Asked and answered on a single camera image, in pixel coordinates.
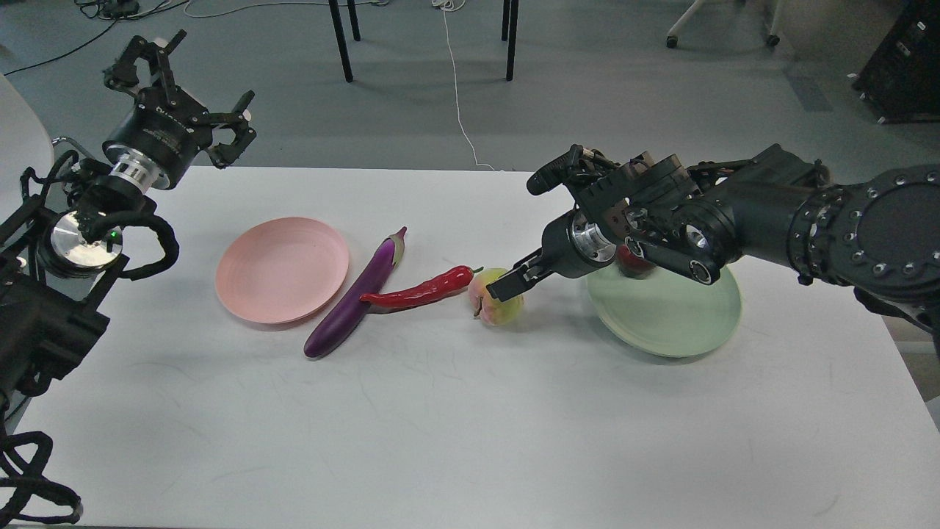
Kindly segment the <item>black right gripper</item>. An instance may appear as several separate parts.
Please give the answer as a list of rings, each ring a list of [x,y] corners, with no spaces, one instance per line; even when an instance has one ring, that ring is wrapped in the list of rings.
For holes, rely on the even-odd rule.
[[[613,262],[617,245],[589,221],[583,211],[571,209],[555,218],[543,230],[541,248],[531,252],[485,286],[491,298],[500,302],[520,297],[550,274],[580,278]]]

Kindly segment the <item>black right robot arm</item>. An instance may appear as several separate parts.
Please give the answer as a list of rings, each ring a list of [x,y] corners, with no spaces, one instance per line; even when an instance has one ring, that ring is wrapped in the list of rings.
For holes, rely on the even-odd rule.
[[[753,256],[794,270],[802,285],[850,286],[873,314],[938,339],[938,173],[937,164],[913,165],[838,185],[822,162],[778,144],[690,168],[675,155],[618,163],[574,144],[527,181],[532,195],[566,188],[574,208],[488,292],[508,301],[553,274],[580,278],[610,265],[619,245],[703,285]]]

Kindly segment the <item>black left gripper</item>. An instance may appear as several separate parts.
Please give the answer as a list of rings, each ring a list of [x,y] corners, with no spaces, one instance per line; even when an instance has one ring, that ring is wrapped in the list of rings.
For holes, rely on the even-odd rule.
[[[254,90],[242,94],[229,112],[209,112],[185,99],[169,54],[186,35],[181,29],[165,43],[132,37],[103,70],[104,86],[131,95],[136,104],[104,141],[104,155],[112,165],[108,177],[137,193],[174,190],[201,151],[224,170],[256,139],[247,110]],[[214,142],[215,132],[231,133],[231,141]]]

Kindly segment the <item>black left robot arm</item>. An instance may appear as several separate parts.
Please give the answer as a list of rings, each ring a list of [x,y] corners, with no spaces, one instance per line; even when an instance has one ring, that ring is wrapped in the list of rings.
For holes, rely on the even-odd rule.
[[[80,496],[45,475],[53,439],[16,433],[29,401],[77,368],[104,335],[100,307],[119,280],[139,281],[178,261],[171,225],[152,190],[173,190],[198,154],[227,168],[256,138],[242,94],[212,112],[175,78],[169,58],[184,40],[132,37],[104,71],[131,97],[103,154],[51,138],[9,83],[2,118],[2,525],[74,525]]]

